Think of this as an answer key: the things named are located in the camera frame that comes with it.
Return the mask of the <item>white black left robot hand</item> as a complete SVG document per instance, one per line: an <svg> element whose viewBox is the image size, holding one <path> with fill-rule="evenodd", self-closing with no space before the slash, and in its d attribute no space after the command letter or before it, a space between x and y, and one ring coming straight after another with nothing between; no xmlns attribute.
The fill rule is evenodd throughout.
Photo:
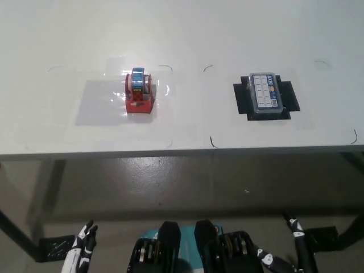
<svg viewBox="0 0 364 273"><path fill-rule="evenodd" d="M97 229L98 226L93 220L84 225L65 257L61 273L88 272L93 250L97 244Z"/></svg>

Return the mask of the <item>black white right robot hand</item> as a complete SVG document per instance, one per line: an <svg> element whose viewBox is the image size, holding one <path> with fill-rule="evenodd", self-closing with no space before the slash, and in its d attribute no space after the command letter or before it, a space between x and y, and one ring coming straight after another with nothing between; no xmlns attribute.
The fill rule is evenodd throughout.
<svg viewBox="0 0 364 273"><path fill-rule="evenodd" d="M298 258L298 268L288 263L284 259L274 256L271 253L256 246L256 256L262 265L271 272L318 272L317 264L313 252L310 250L305 231L299 220L291 213L283 213L288 228L293 234L295 249Z"/></svg>

